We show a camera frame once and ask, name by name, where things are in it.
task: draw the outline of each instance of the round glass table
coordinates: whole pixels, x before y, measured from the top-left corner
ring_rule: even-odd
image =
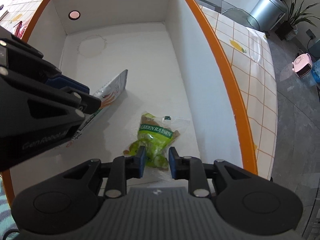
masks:
[[[222,13],[222,15],[228,17],[229,19],[257,31],[260,31],[259,23],[255,18],[253,18],[246,11],[239,8],[231,8]]]

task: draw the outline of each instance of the woven basket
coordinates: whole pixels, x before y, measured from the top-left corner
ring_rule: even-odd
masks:
[[[298,27],[296,25],[292,26],[293,30],[290,31],[286,36],[285,40],[286,41],[291,41],[295,36],[298,34]]]

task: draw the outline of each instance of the round hole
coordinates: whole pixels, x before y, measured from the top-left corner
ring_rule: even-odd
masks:
[[[69,13],[69,19],[70,20],[75,21],[75,20],[77,20],[79,18],[80,18],[80,13],[78,11],[72,11],[72,12]]]

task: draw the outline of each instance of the pink heater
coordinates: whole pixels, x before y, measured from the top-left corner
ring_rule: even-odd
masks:
[[[298,77],[303,77],[310,72],[312,69],[312,60],[309,54],[302,54],[295,59],[293,64],[293,72],[297,74]]]

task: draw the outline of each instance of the power cord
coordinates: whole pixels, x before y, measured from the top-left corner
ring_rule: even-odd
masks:
[[[316,57],[315,55],[311,54],[310,51],[309,51],[309,43],[310,43],[310,41],[312,41],[312,40],[313,40],[313,38],[311,38],[311,39],[309,40],[308,45],[307,45],[307,50],[308,50],[308,52],[309,52],[309,54],[310,54],[311,56],[313,56],[313,57],[315,57],[315,58],[320,58],[320,57]]]
[[[19,231],[19,229],[10,229],[10,230],[8,230],[8,231],[6,231],[6,232],[4,233],[2,240],[6,240],[7,237],[8,237],[9,235],[11,235],[12,233],[20,233],[20,231]]]

